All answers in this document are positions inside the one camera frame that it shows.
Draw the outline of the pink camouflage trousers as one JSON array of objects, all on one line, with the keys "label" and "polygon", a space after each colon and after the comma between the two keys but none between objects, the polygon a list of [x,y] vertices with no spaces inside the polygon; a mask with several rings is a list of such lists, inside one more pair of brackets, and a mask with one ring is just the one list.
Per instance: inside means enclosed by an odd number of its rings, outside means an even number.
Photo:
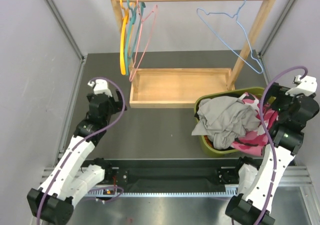
[{"label": "pink camouflage trousers", "polygon": [[[260,120],[260,100],[255,95],[248,92],[243,93],[239,98],[245,105],[251,106],[255,110],[259,126],[253,131],[247,131],[244,137],[236,138],[231,144],[231,147],[243,153],[261,157],[262,150],[269,141]],[[269,106],[270,105],[266,103],[262,109],[264,124],[268,130],[278,120],[278,112],[272,110]]]}]

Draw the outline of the grey trousers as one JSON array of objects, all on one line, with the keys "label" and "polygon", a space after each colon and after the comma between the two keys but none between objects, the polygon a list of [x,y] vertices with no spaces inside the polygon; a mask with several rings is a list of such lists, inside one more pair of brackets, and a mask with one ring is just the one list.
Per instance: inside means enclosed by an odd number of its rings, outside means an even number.
[{"label": "grey trousers", "polygon": [[217,150],[229,148],[237,138],[245,137],[260,125],[258,112],[237,97],[220,96],[200,101],[199,122],[193,136],[208,136]]}]

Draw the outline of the orange white trousers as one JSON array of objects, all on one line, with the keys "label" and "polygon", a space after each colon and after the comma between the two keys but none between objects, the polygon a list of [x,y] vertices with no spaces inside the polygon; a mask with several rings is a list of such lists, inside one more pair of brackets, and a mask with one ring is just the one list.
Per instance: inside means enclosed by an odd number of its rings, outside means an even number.
[{"label": "orange white trousers", "polygon": [[209,146],[209,147],[213,147],[213,143],[212,141],[209,139],[209,137],[207,135],[203,135],[203,140],[204,140],[204,143]]}]

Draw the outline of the orange plastic hanger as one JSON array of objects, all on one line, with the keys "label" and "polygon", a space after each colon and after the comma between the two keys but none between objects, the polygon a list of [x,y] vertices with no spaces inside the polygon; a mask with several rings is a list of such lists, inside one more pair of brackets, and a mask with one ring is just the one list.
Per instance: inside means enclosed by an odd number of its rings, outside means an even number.
[{"label": "orange plastic hanger", "polygon": [[123,10],[122,27],[120,33],[120,72],[122,75],[128,75],[126,62],[125,62],[125,43],[127,39],[127,24],[130,18],[129,8],[124,6],[124,1],[119,0],[120,8]]}]

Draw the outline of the teal plastic hanger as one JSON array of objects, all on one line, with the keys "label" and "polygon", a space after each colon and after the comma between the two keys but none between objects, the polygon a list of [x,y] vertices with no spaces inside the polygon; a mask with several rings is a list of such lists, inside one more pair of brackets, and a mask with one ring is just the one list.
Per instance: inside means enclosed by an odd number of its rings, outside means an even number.
[{"label": "teal plastic hanger", "polygon": [[131,17],[129,18],[129,26],[128,26],[129,37],[126,38],[125,46],[124,46],[124,64],[125,64],[126,75],[128,76],[129,72],[130,72],[129,71],[129,64],[130,64],[130,61],[131,61],[132,56],[133,56],[133,52],[129,52],[129,46],[130,46],[130,42],[131,42],[133,26],[136,23],[136,19],[137,19],[138,6],[137,6],[137,4],[135,2],[134,2],[133,6],[131,6],[129,0],[126,0],[126,2],[127,2],[127,7],[131,11]]}]

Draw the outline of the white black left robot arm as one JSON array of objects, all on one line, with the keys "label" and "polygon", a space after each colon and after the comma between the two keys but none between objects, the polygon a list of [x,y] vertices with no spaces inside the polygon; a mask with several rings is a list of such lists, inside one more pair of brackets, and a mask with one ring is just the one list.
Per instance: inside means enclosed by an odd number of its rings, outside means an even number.
[{"label": "white black left robot arm", "polygon": [[88,112],[76,126],[65,153],[39,188],[32,188],[27,194],[36,224],[66,225],[78,203],[95,185],[113,179],[113,170],[102,161],[89,165],[80,176],[77,172],[106,131],[116,124],[111,117],[121,117],[126,110],[123,92],[118,88],[116,94],[117,100],[108,89],[87,95]]}]

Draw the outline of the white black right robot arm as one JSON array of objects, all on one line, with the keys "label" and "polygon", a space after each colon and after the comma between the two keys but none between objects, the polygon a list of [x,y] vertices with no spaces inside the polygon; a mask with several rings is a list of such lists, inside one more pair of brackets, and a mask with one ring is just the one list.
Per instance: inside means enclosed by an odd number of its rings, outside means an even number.
[{"label": "white black right robot arm", "polygon": [[233,170],[234,179],[239,182],[237,195],[229,201],[225,214],[231,221],[241,225],[273,225],[271,217],[275,192],[288,165],[303,145],[304,133],[309,120],[320,111],[314,97],[317,82],[305,77],[288,88],[274,82],[264,90],[261,102],[274,97],[271,108],[278,118],[266,130],[268,142],[263,149],[263,160],[257,165],[253,159],[243,157]]}]

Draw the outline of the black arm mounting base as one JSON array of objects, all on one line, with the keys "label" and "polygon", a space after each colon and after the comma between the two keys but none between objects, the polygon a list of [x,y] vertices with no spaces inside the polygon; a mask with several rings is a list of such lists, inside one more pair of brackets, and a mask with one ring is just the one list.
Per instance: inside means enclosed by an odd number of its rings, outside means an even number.
[{"label": "black arm mounting base", "polygon": [[238,184],[239,175],[232,168],[221,167],[150,167],[118,170],[113,178],[117,185],[129,189],[187,188]]}]

